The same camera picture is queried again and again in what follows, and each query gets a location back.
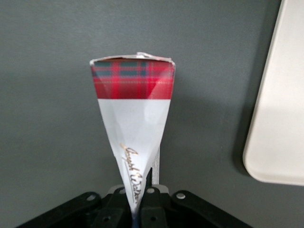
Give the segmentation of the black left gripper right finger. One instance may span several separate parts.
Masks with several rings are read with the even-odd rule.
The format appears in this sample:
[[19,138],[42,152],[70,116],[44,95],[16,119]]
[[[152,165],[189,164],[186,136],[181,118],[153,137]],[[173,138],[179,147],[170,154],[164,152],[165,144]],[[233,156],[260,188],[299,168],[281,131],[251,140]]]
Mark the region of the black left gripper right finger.
[[169,189],[164,185],[152,184],[152,169],[150,169],[140,205],[140,227],[172,228],[170,209]]

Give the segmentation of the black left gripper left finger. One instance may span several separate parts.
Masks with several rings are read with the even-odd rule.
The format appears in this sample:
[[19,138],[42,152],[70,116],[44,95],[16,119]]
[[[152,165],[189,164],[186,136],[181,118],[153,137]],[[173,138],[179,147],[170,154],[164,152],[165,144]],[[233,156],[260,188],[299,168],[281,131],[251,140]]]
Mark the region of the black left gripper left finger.
[[132,216],[124,187],[111,188],[102,199],[95,228],[131,228]]

